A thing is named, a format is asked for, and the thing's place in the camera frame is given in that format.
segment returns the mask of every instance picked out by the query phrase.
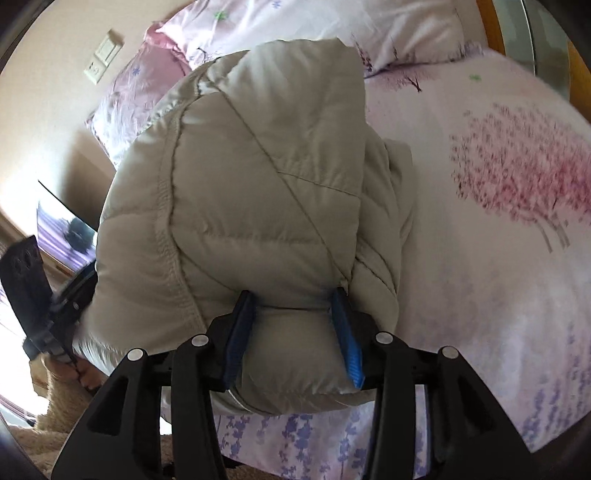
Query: puffer jacket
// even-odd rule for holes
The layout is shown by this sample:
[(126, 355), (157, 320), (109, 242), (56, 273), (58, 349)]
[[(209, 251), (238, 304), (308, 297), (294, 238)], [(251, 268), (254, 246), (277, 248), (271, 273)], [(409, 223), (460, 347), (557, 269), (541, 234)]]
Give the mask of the puffer jacket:
[(204, 64), (157, 105), (115, 176), (74, 347), (110, 373), (132, 348), (163, 352), (205, 332), (250, 290), (256, 324), (217, 411), (367, 402), (329, 298), (344, 287), (394, 331), (414, 194), (408, 148), (365, 122), (354, 49), (275, 41)]

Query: beige wall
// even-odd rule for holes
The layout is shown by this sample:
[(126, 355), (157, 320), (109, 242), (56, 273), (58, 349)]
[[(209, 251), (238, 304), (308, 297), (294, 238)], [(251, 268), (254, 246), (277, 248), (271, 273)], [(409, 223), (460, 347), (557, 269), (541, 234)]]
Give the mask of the beige wall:
[[(0, 74), (0, 213), (36, 231), (37, 179), (95, 223), (114, 169), (84, 126), (152, 21), (187, 0), (56, 0)], [(98, 85), (83, 73), (109, 30), (124, 47)]]

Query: pink tree print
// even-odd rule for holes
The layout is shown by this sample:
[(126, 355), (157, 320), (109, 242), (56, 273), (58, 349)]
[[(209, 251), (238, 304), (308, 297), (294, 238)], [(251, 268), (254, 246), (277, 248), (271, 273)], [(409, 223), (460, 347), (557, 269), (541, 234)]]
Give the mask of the pink tree print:
[(415, 67), (393, 67), (385, 76), (390, 88), (395, 91), (400, 90), (406, 86), (412, 85), (417, 89), (417, 92), (422, 92), (420, 82), (425, 80), (436, 80), (435, 75), (430, 71), (429, 67), (415, 66)]
[(362, 49), (361, 45), (359, 45), (354, 38), (353, 41), (355, 42), (355, 48), (357, 49), (357, 53), (361, 58), (361, 62), (363, 63), (365, 71), (367, 73), (372, 73), (374, 71), (374, 66), (371, 64), (371, 58), (369, 57), (369, 53), (366, 50)]
[(536, 226), (550, 252), (545, 227), (563, 249), (568, 247), (568, 221), (561, 215), (591, 225), (591, 145), (570, 125), (537, 108), (494, 103), (483, 118), (471, 112), (465, 116), (469, 132), (450, 137), (458, 196)]

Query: wall outlet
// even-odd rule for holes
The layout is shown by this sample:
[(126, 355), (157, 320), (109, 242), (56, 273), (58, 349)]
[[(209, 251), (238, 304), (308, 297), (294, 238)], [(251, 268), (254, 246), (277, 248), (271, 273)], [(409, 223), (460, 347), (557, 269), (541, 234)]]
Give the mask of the wall outlet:
[(105, 74), (107, 66), (102, 63), (96, 56), (92, 56), (89, 62), (86, 64), (86, 68), (84, 69), (84, 73), (90, 79), (92, 83), (95, 85), (99, 83), (99, 80)]

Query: blue gripper pad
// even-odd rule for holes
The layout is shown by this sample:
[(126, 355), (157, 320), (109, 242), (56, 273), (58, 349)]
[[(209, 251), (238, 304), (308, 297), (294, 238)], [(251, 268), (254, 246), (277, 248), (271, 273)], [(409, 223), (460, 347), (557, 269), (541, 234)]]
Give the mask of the blue gripper pad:
[(234, 326), (228, 337), (226, 351), (224, 352), (225, 368), (222, 381), (226, 389), (234, 385), (242, 366), (242, 357), (246, 351), (246, 345), (256, 316), (255, 296), (244, 290), (236, 302), (232, 316)]
[(340, 353), (345, 360), (347, 374), (355, 388), (361, 388), (365, 381), (361, 346), (355, 340), (348, 315), (353, 314), (347, 295), (342, 288), (335, 290), (331, 299), (332, 322), (339, 340)]

